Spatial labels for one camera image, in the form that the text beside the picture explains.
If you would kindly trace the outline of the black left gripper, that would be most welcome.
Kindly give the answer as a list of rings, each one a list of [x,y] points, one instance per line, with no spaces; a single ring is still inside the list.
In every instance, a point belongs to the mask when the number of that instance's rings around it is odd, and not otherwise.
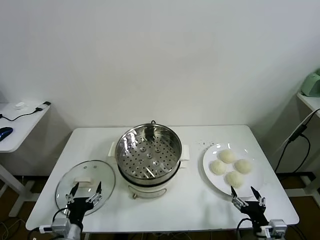
[[[79,183],[77,182],[75,186],[72,187],[69,194],[65,195],[67,201],[67,208],[69,210],[68,219],[71,224],[81,224],[85,213],[94,208],[100,199],[102,198],[102,182],[100,181],[96,192],[91,197],[75,197],[78,190]]]

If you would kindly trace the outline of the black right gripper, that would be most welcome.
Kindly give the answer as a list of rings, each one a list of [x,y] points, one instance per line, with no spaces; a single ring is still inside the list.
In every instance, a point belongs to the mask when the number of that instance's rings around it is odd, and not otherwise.
[[[256,198],[256,201],[244,201],[238,197],[233,186],[231,188],[231,202],[233,205],[240,209],[240,212],[249,216],[253,227],[267,226],[268,221],[264,215],[266,210],[266,198],[262,197],[258,190],[251,186],[252,193]]]

